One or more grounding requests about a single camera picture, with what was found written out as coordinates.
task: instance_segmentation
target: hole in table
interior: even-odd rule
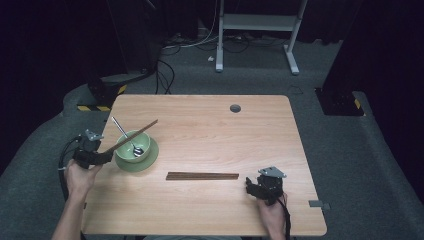
[[[238,112],[241,111],[241,107],[238,104],[233,104],[233,105],[230,106],[230,110],[233,113],[238,113]]]

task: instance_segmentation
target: table surface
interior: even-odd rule
[[[238,104],[234,113],[230,106]],[[110,117],[126,130],[158,119],[148,133],[159,156],[144,171],[129,173],[112,160],[87,197],[86,234],[266,236],[245,179],[275,166],[287,174],[293,236],[327,231],[305,152],[285,96],[120,95]],[[103,152],[121,133],[108,119]],[[239,173],[237,180],[166,181],[168,172]]]

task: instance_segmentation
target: human hand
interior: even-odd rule
[[[284,193],[280,197],[282,203],[286,203],[287,195]],[[269,237],[272,240],[285,240],[284,227],[286,218],[284,216],[283,207],[276,202],[271,206],[267,206],[265,200],[257,199],[259,213],[262,223],[268,231]]]
[[[74,159],[71,159],[65,170],[65,179],[68,186],[69,197],[85,199],[94,185],[97,173],[103,165],[96,165],[91,169],[80,167]]]

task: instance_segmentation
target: chopsticks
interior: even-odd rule
[[[236,180],[238,173],[168,172],[166,180]]]

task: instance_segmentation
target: metal utensil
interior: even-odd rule
[[[121,133],[124,134],[125,138],[128,138],[128,135],[125,133],[124,129],[121,127],[121,125],[118,123],[118,121],[116,121],[116,119],[114,117],[112,117],[112,121],[118,127],[119,131],[121,131]],[[134,156],[140,157],[141,154],[144,153],[143,149],[136,147],[132,141],[130,141],[130,143],[134,147],[134,149],[133,149]]]

